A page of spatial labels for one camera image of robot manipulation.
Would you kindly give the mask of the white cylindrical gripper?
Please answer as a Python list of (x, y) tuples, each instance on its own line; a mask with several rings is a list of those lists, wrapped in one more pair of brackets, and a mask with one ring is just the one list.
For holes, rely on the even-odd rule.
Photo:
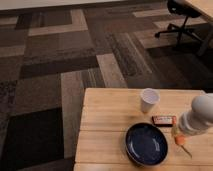
[[(205, 113), (185, 112), (179, 119), (179, 128), (187, 136), (195, 136), (206, 133), (212, 127), (212, 115)], [(171, 135), (177, 136), (178, 128), (176, 121), (172, 121)]]

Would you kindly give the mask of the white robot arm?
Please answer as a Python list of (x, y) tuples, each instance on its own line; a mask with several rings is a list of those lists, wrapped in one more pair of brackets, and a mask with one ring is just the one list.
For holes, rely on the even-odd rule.
[(191, 108), (180, 116), (171, 134), (173, 136), (201, 135), (211, 127), (213, 127), (213, 93), (204, 93), (192, 100)]

